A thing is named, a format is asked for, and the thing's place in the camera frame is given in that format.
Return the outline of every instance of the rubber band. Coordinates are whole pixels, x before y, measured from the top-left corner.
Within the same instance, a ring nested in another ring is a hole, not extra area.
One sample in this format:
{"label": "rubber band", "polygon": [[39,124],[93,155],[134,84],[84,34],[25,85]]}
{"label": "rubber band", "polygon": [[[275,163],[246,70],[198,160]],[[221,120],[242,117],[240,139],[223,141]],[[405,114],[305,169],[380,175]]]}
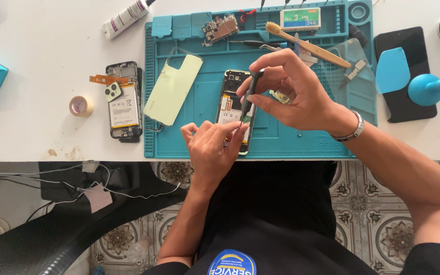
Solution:
{"label": "rubber band", "polygon": [[257,11],[257,9],[253,9],[250,12],[246,12],[243,10],[239,10],[240,12],[243,12],[243,14],[241,15],[241,23],[245,23],[248,21],[248,15],[251,15],[253,13],[255,13]]}

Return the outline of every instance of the tape roll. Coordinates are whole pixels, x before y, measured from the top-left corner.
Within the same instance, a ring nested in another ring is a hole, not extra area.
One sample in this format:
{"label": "tape roll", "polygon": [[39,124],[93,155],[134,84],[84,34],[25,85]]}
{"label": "tape roll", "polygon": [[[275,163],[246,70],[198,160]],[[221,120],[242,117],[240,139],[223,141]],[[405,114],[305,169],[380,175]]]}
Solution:
{"label": "tape roll", "polygon": [[69,103],[69,111],[74,116],[88,117],[93,113],[93,102],[80,95],[73,97]]}

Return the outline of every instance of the black chair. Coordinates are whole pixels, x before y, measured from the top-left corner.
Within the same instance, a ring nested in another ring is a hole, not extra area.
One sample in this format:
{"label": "black chair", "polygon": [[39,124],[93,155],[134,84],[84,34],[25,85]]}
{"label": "black chair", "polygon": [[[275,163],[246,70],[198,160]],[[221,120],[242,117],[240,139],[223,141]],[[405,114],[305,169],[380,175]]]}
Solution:
{"label": "black chair", "polygon": [[[115,168],[108,186],[117,192],[129,195],[158,194],[175,189],[172,184],[156,178],[149,162],[113,163]],[[40,163],[41,171],[60,168],[62,163]],[[59,180],[63,181],[62,172]],[[42,178],[56,180],[53,173],[42,174]],[[76,175],[88,178],[80,170],[68,171],[67,178]],[[82,188],[89,186],[89,181]],[[56,186],[44,184],[41,187]],[[58,194],[60,199],[51,198]],[[112,194],[113,203],[91,214],[89,201],[85,196],[73,203],[57,204],[50,213],[27,222],[0,235],[0,274],[64,274],[69,266],[96,240],[108,231],[154,211],[184,201],[187,191],[176,191],[147,200],[132,199]],[[42,198],[54,201],[66,201],[72,198],[72,192],[59,186],[55,190],[42,189]]]}

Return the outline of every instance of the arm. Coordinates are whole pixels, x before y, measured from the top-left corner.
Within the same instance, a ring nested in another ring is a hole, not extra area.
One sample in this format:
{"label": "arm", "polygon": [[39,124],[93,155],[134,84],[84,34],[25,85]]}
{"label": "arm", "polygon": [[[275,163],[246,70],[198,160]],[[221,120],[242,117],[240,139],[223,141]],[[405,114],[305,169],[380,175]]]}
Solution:
{"label": "arm", "polygon": [[440,165],[369,123],[344,145],[407,204],[414,243],[440,243]]}
{"label": "arm", "polygon": [[[284,125],[323,130],[334,136],[346,136],[357,128],[357,117],[333,102],[315,73],[289,49],[266,54],[249,69],[257,72],[262,68],[266,70],[256,93],[279,90],[292,103],[283,105],[260,94],[247,100]],[[238,95],[245,94],[248,81],[237,90]],[[414,222],[415,244],[440,243],[440,166],[369,123],[359,137],[344,145],[407,204]]]}
{"label": "arm", "polygon": [[[157,265],[181,262],[191,267],[210,198],[237,159],[247,129],[248,124],[240,126],[240,121],[225,125],[205,121],[200,128],[194,123],[181,128],[195,173],[184,204],[159,251]],[[229,139],[229,146],[224,148],[225,138]]]}

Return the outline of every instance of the white desk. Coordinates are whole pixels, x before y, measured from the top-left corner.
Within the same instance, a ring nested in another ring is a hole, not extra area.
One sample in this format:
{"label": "white desk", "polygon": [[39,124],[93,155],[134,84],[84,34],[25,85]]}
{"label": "white desk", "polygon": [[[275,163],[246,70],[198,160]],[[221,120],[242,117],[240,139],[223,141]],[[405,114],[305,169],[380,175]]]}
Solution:
{"label": "white desk", "polygon": [[[123,61],[137,61],[143,67],[144,22],[154,16],[260,5],[260,0],[157,0],[148,16],[107,41],[101,24],[129,2],[0,0],[0,64],[9,69],[0,90],[0,161],[150,160],[144,158],[143,141],[121,144],[110,137],[103,86],[88,82],[89,76]],[[266,6],[283,4],[283,0],[266,1]],[[436,35],[440,2],[381,0],[373,13],[375,35],[422,26],[431,72],[440,77]],[[70,115],[68,104],[75,95],[93,100],[90,117]],[[390,124],[383,97],[378,96],[378,124],[431,159],[440,159],[440,102],[437,109],[433,119]],[[57,156],[50,156],[49,149]]]}

